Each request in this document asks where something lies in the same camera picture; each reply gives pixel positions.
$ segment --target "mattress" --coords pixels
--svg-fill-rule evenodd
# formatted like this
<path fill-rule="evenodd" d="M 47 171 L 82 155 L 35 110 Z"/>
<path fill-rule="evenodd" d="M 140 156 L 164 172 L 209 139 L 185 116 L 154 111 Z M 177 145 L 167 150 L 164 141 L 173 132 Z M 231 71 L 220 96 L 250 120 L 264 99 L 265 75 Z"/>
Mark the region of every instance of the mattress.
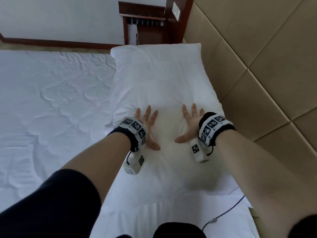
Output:
<path fill-rule="evenodd" d="M 0 51 L 0 212 L 102 139 L 110 55 Z"/>
<path fill-rule="evenodd" d="M 159 225 L 166 222 L 190 223 L 201 229 L 240 199 L 241 196 L 209 196 L 199 192 L 112 214 L 101 212 L 90 237 L 115 238 L 127 234 L 133 238 L 150 238 Z M 259 238 L 244 202 L 220 217 L 216 223 L 208 224 L 204 233 L 207 238 Z"/>

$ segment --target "white pillow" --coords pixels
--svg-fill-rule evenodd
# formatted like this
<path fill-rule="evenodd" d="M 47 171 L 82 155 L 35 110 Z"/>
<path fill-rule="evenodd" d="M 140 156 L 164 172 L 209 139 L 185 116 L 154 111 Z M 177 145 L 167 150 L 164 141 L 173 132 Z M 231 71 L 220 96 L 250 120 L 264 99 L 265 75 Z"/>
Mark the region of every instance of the white pillow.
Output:
<path fill-rule="evenodd" d="M 152 128 L 160 151 L 143 149 L 145 162 L 137 175 L 119 171 L 106 197 L 103 211 L 134 208 L 170 197 L 205 190 L 229 194 L 238 186 L 224 168 L 215 148 L 207 163 L 196 163 L 189 143 L 175 138 L 188 128 L 181 106 L 224 114 L 204 71 L 200 44 L 121 46 L 111 50 L 117 73 L 110 94 L 113 124 L 144 113 L 150 104 L 158 109 Z"/>

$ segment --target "person's right arm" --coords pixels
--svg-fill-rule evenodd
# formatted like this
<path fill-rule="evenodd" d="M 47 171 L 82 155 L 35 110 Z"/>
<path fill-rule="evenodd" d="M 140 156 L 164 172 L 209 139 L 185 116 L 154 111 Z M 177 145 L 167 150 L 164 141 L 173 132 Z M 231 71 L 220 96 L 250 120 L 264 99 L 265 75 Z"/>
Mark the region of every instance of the person's right arm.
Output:
<path fill-rule="evenodd" d="M 183 105 L 189 131 L 175 141 L 183 143 L 196 138 L 200 116 L 196 105 L 190 115 Z M 234 130 L 221 132 L 216 147 L 263 222 L 277 237 L 287 237 L 301 219 L 317 214 L 317 195 L 276 158 Z"/>

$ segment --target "light switch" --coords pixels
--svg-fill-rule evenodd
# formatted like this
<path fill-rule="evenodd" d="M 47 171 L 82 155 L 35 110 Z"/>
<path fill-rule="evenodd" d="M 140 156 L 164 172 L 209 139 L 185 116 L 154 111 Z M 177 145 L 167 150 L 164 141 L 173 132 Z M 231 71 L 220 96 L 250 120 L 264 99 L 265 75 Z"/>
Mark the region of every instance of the light switch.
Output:
<path fill-rule="evenodd" d="M 180 16 L 180 9 L 178 8 L 178 6 L 176 5 L 175 2 L 173 4 L 172 12 L 173 12 L 174 16 L 176 17 L 176 20 L 178 21 L 179 16 Z"/>

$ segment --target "person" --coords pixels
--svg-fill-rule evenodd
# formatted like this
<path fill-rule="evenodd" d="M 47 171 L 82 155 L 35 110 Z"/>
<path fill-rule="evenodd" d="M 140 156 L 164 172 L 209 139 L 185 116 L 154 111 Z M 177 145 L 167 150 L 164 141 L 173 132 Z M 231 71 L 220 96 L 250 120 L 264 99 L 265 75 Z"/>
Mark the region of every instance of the person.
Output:
<path fill-rule="evenodd" d="M 196 138 L 205 116 L 203 109 L 198 115 L 195 104 L 191 115 L 185 105 L 182 110 L 189 129 L 175 139 L 177 143 Z M 149 106 L 144 116 L 140 112 L 138 108 L 135 118 L 149 131 L 158 111 L 150 116 Z M 277 237 L 315 236 L 317 196 L 311 188 L 234 128 L 220 132 L 215 144 L 241 190 Z M 150 135 L 146 145 L 160 150 Z M 37 191 L 0 214 L 1 237 L 89 237 L 131 146 L 129 135 L 113 131 L 75 156 Z M 180 223 L 160 226 L 154 237 L 181 237 L 180 230 L 205 237 L 194 225 Z"/>

